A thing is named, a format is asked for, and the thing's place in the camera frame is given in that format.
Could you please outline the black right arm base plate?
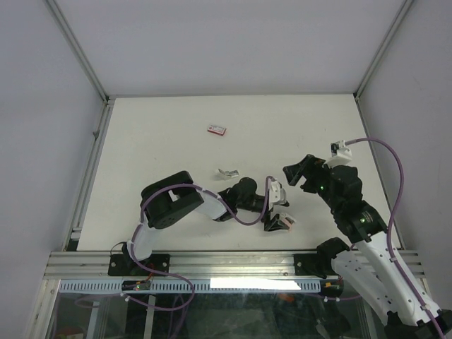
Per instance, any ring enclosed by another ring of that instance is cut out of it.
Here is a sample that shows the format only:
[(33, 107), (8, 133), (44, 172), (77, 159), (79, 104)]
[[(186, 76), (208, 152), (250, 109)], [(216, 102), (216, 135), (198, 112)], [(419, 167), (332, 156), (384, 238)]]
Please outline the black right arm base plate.
[(319, 263), (318, 254), (294, 254), (294, 270), (296, 276), (316, 276), (323, 277), (322, 270), (317, 266)]

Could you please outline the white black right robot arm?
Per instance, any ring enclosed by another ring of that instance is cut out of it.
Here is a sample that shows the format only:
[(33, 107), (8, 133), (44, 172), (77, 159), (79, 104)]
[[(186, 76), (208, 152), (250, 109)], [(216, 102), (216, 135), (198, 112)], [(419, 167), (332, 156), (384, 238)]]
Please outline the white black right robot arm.
[(335, 237), (317, 246), (316, 267), (348, 281), (380, 318), (387, 338), (444, 338), (451, 311), (442, 309), (416, 281), (389, 239), (389, 228), (362, 195), (357, 168), (329, 167), (307, 155), (283, 168), (287, 183), (317, 194), (330, 208), (338, 229), (368, 261), (364, 267), (352, 248)]

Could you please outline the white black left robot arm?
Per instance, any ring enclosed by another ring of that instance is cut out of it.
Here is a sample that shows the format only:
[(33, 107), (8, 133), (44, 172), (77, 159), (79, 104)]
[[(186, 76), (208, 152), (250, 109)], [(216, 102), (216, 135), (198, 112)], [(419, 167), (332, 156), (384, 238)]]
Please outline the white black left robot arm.
[(192, 212), (215, 222), (233, 219), (244, 226), (261, 223), (266, 232), (290, 230), (296, 219), (287, 213), (274, 212), (276, 206), (290, 206), (282, 184), (269, 176), (263, 195), (257, 193), (257, 188), (254, 179), (243, 177), (233, 186), (214, 192), (195, 184), (187, 171), (147, 186), (141, 192), (139, 224), (122, 244), (124, 267), (136, 275), (144, 272), (161, 231)]

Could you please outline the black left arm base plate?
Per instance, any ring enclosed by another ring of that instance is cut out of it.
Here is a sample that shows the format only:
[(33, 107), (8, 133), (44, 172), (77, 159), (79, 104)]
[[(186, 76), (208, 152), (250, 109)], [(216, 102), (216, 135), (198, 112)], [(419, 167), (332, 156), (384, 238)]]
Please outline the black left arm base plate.
[[(147, 268), (167, 273), (170, 267), (169, 254), (152, 254), (149, 258), (141, 261)], [(148, 276), (150, 272), (142, 269), (127, 254), (112, 254), (110, 256), (108, 276)]]

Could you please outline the white stapler magazine part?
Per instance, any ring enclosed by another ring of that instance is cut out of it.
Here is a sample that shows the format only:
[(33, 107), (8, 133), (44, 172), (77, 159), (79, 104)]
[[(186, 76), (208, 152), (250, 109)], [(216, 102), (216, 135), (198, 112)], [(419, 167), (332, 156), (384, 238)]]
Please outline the white stapler magazine part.
[(223, 170), (218, 169), (215, 176), (221, 180), (231, 180), (239, 177), (239, 172), (237, 170)]

